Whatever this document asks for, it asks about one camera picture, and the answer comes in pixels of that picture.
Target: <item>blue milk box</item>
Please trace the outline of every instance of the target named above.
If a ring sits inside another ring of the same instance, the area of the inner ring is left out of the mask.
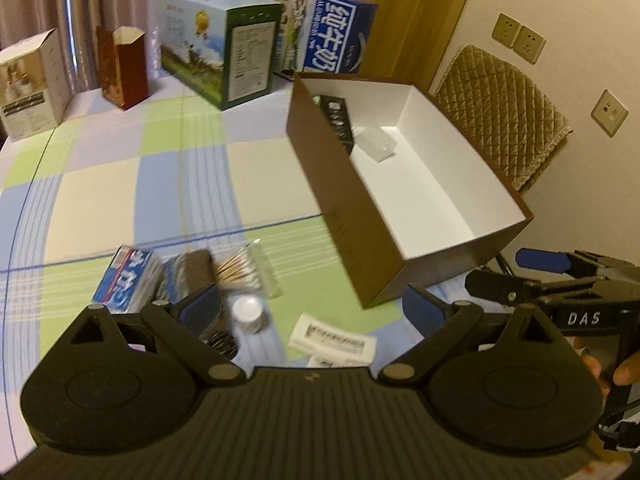
[[[363,0],[274,0],[283,4],[274,70],[358,73],[377,5]]]
[[[139,312],[153,298],[161,274],[162,261],[153,251],[120,246],[92,301],[112,314]]]

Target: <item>wall socket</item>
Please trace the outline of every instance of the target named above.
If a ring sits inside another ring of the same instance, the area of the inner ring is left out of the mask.
[[[602,126],[609,137],[616,134],[628,115],[629,111],[613,97],[609,90],[603,92],[598,104],[591,112],[591,117]]]
[[[546,40],[529,27],[522,27],[513,49],[531,64],[535,63],[545,47]]]
[[[504,46],[511,48],[518,37],[520,27],[519,22],[506,14],[501,14],[498,16],[498,21],[491,36],[495,41],[500,41]]]

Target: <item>green square pattern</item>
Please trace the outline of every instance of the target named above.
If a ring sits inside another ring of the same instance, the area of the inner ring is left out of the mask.
[[[35,178],[46,178],[65,172],[66,160],[76,142],[78,131],[84,118],[71,119],[53,130],[53,136],[42,155],[42,161]]]
[[[40,355],[44,356],[81,310],[91,303],[111,257],[47,266],[40,293]]]
[[[401,318],[395,301],[364,310],[322,218],[256,229],[283,294],[269,300],[284,346],[301,314],[352,332],[369,333]],[[292,359],[303,357],[287,348]]]
[[[53,131],[42,132],[20,141],[20,153],[16,155],[14,163],[9,169],[3,187],[18,186],[33,180],[42,153]]]
[[[224,144],[220,110],[200,96],[146,104],[140,155],[179,152]]]

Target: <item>open box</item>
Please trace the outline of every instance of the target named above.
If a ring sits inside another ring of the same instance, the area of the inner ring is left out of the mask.
[[[352,126],[382,126],[398,142],[376,163],[351,157],[312,97],[346,99]],[[364,307],[484,264],[532,220],[494,165],[411,84],[298,74],[289,139]]]

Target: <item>human hand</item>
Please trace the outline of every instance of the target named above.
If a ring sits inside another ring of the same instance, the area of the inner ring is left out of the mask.
[[[587,340],[585,338],[574,338],[574,348],[582,349],[585,348],[585,346],[587,346]],[[581,357],[584,364],[587,365],[589,371],[598,381],[602,394],[605,397],[609,395],[611,386],[606,380],[600,377],[602,373],[600,362],[590,355],[588,351],[583,352]],[[613,382],[616,386],[628,386],[640,382],[640,351],[625,359],[623,363],[616,368],[613,374]]]

